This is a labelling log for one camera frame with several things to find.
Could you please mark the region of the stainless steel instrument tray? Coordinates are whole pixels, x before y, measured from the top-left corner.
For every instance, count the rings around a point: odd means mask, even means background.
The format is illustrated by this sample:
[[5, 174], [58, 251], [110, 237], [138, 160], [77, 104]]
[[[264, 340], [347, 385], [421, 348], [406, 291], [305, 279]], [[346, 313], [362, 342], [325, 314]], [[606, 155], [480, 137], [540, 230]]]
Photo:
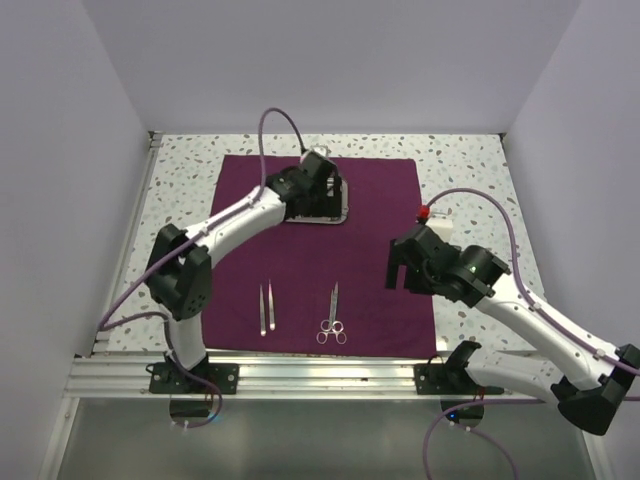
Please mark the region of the stainless steel instrument tray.
[[340, 176], [327, 180], [325, 191], [304, 207], [285, 218], [287, 223], [340, 225], [348, 217], [348, 184]]

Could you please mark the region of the purple cloth wrap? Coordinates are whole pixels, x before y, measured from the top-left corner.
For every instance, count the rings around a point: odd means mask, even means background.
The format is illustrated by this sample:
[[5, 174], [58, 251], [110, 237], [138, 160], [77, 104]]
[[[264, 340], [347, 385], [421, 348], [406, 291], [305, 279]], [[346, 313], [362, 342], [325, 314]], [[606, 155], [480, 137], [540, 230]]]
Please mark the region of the purple cloth wrap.
[[[206, 347], [275, 353], [429, 358], [436, 352], [431, 297], [385, 288], [389, 244], [415, 223], [422, 203], [412, 159], [340, 159], [349, 212], [340, 225], [285, 223], [253, 237], [212, 272], [202, 314]], [[268, 281], [275, 303], [269, 330]], [[347, 342], [316, 341], [339, 284]], [[260, 335], [263, 285], [267, 334]]]

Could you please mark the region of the steel needle holder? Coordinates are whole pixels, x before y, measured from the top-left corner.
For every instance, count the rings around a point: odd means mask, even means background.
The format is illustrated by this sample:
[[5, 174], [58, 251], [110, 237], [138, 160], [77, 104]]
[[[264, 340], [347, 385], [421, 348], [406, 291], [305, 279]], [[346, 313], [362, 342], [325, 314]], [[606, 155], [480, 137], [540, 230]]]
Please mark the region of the steel needle holder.
[[329, 339], [332, 338], [338, 345], [344, 345], [347, 342], [347, 335], [344, 330], [343, 323], [338, 319], [338, 300], [339, 300], [339, 284], [338, 284], [338, 295], [337, 295], [337, 308], [336, 308], [336, 321], [335, 321], [335, 330], [336, 333], [329, 336]]

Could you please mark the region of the steel surgical scissors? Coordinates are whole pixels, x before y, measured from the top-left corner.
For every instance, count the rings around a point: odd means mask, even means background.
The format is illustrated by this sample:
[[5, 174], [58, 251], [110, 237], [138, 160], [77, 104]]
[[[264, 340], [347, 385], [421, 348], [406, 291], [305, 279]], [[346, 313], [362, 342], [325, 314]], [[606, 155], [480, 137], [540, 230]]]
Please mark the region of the steel surgical scissors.
[[338, 295], [338, 283], [335, 283], [334, 287], [331, 290], [328, 318], [321, 322], [320, 331], [316, 335], [316, 341], [321, 345], [325, 344], [328, 341], [330, 335], [336, 333], [335, 321], [336, 321], [337, 295]]

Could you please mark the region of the steel forceps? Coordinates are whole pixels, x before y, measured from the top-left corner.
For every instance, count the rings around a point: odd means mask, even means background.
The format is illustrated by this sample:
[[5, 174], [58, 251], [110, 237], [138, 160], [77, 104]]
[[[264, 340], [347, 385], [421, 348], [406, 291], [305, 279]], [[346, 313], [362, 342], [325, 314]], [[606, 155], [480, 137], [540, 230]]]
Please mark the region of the steel forceps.
[[275, 303], [273, 295], [273, 287], [271, 280], [268, 281], [268, 315], [269, 315], [269, 330], [275, 331], [276, 318], [275, 318]]

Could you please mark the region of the steel tweezers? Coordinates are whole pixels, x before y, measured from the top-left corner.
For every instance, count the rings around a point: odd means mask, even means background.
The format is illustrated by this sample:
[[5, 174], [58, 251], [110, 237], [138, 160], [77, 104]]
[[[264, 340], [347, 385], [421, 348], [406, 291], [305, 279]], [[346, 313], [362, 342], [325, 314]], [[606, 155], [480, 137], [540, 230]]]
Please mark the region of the steel tweezers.
[[267, 334], [267, 318], [266, 318], [266, 305], [264, 298], [263, 285], [259, 286], [259, 315], [260, 315], [260, 335], [265, 337]]

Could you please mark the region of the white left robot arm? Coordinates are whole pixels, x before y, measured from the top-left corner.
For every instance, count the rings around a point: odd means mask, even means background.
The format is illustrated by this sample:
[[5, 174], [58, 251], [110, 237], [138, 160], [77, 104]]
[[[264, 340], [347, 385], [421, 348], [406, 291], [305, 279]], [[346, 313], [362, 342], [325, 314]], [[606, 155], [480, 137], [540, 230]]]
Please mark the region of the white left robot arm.
[[201, 390], [208, 379], [201, 312], [213, 293], [212, 271], [229, 253], [286, 221], [331, 218], [342, 212], [342, 177], [335, 162], [319, 151], [305, 151], [299, 162], [274, 174], [231, 206], [180, 229], [158, 232], [144, 284], [161, 307], [165, 355], [172, 379], [185, 392]]

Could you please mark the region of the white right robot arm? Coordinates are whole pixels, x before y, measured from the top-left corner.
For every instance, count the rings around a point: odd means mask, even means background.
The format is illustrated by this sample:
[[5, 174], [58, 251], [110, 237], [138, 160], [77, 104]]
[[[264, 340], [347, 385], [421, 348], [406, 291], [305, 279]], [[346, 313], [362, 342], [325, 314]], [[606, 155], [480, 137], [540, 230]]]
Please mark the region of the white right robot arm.
[[639, 368], [639, 350], [597, 338], [540, 297], [519, 289], [507, 263], [478, 245], [451, 245], [429, 226], [415, 224], [389, 245], [386, 286], [400, 267], [403, 286], [415, 294], [461, 302], [493, 318], [530, 344], [532, 356], [491, 351], [462, 341], [443, 375], [451, 389], [496, 387], [555, 406], [575, 427], [604, 435]]

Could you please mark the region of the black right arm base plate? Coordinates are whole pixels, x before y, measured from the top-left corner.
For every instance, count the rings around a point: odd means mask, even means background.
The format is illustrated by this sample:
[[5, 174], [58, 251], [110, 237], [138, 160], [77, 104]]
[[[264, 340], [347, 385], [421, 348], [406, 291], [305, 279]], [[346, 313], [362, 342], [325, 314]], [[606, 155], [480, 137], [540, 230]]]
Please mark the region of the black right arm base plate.
[[484, 393], [501, 395], [505, 390], [501, 387], [483, 387], [466, 373], [468, 355], [452, 354], [445, 361], [436, 356], [427, 362], [413, 365], [413, 381], [418, 395], [468, 395]]

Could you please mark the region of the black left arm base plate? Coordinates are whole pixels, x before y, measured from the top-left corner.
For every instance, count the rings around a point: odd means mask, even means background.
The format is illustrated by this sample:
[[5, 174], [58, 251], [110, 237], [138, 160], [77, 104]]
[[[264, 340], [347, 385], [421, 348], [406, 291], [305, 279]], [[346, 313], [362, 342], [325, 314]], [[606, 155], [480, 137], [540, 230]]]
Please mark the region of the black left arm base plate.
[[182, 372], [170, 360], [147, 364], [148, 391], [152, 394], [187, 395], [214, 393], [234, 395], [239, 382], [239, 365], [201, 362], [192, 371]]

